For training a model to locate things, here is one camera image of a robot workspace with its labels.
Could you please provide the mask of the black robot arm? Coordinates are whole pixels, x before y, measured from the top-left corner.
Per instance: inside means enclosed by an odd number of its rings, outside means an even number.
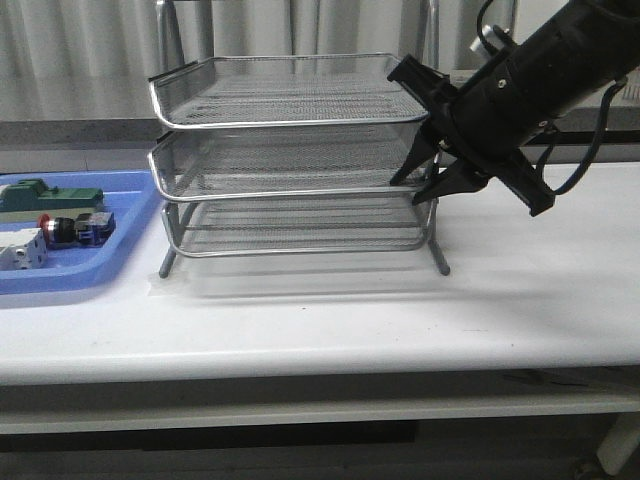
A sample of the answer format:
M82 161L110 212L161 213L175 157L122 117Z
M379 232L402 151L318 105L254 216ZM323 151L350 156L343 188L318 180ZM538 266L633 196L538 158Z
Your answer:
M389 74L428 111L390 182L402 183L445 151L455 162L430 175L414 203L477 192L497 178L536 216L582 179L598 153L611 102L639 65L639 4L570 1L521 44L499 27L493 29L499 46L486 39L482 25L476 30L488 60L461 87L411 55ZM555 120L599 89L605 92L591 145L574 173L553 189L543 180L550 154L531 164L520 148L554 132Z

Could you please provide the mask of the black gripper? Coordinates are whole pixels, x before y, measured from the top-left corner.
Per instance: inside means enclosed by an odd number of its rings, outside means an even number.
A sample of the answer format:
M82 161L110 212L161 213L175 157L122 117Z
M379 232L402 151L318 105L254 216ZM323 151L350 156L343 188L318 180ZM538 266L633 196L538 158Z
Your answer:
M612 81L613 54L599 43L559 34L506 47L462 87L406 56L389 74L427 109L405 162L390 180L398 186L426 164L424 188L413 205L475 193L497 178L536 216L553 193L520 148L591 92ZM442 151L455 161L438 173Z

